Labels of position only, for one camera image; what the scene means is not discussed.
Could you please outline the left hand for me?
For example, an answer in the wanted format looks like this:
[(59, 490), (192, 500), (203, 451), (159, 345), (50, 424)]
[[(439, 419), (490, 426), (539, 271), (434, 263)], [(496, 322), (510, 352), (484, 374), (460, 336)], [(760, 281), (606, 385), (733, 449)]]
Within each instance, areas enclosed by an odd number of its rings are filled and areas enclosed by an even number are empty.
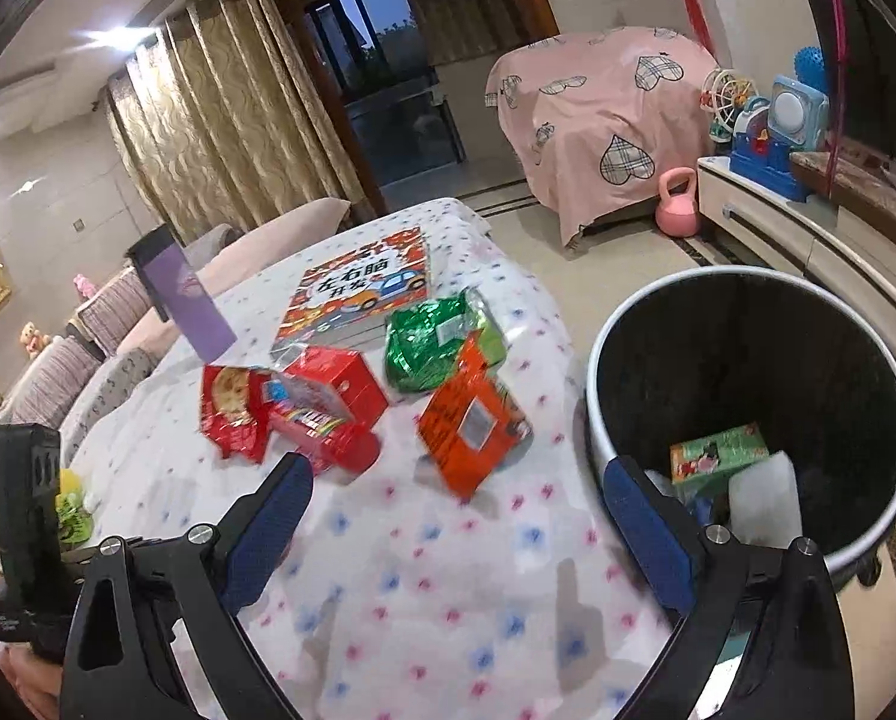
[(62, 687), (59, 665), (36, 655), (28, 644), (8, 644), (0, 650), (0, 670), (34, 717), (59, 718)]

